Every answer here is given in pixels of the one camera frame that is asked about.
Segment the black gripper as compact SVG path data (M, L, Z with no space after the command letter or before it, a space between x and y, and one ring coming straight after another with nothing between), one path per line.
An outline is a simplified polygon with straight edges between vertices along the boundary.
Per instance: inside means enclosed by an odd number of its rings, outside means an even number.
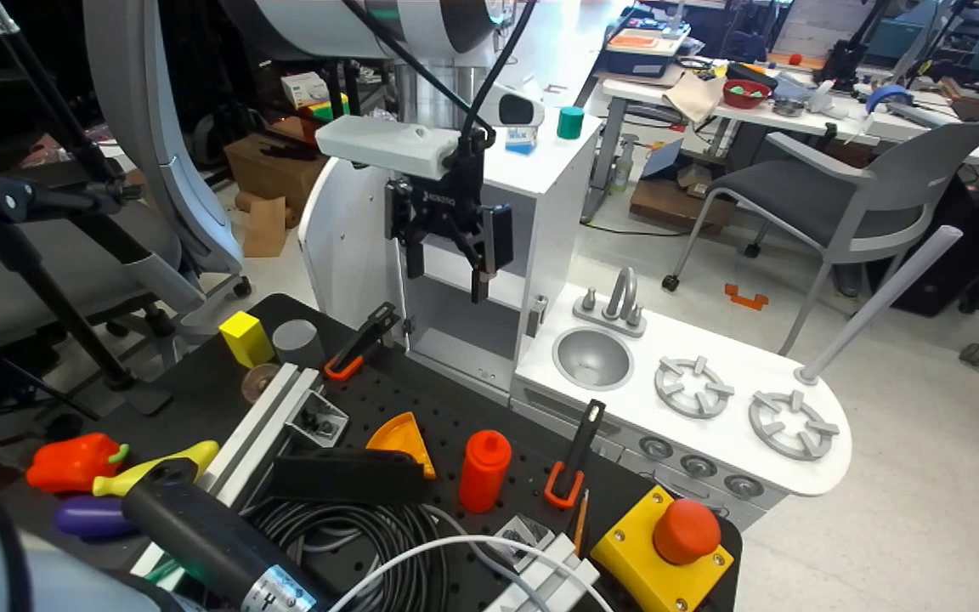
M402 286L426 270L421 241L427 233L447 238L471 266L471 304L490 295L490 271L513 263L513 212L505 204L447 194L427 179L402 176L388 185L388 233L395 238Z

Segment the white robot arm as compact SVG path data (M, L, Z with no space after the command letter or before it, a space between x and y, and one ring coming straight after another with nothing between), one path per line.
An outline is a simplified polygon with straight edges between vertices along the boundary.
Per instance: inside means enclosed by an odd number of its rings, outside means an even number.
M253 77L261 60L389 60L435 85L498 21L491 0L82 0L96 103L142 173L142 194L173 227L185 271L243 266L189 139L236 139L250 126L265 103ZM466 254L475 292L513 257L508 214L483 199L483 154L497 142L483 103L483 93L455 96L452 126L346 111L317 139L321 154L398 176L388 233L412 274L426 270L421 241L437 233Z

